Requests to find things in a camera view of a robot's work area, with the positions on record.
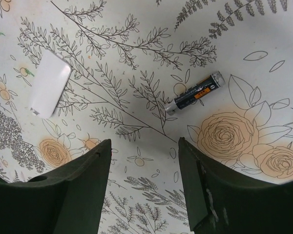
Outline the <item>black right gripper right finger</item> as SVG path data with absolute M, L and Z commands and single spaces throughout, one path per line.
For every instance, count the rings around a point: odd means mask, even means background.
M 189 228 L 196 234 L 293 234 L 293 181 L 281 185 L 236 172 L 185 138 L 178 157 Z

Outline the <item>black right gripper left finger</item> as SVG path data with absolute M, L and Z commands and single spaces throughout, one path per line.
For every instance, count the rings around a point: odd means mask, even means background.
M 27 182 L 0 178 L 0 234 L 96 234 L 111 156 L 106 139 Z

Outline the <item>black AAA battery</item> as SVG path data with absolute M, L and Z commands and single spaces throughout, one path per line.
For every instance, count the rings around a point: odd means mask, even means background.
M 210 74 L 207 78 L 188 88 L 165 106 L 165 111 L 172 116 L 210 92 L 222 87 L 225 80 L 219 71 Z

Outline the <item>white battery cover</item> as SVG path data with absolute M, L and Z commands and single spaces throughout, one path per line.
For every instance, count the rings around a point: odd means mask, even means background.
M 48 119 L 53 115 L 71 72 L 61 54 L 45 50 L 29 96 L 29 109 L 35 116 Z

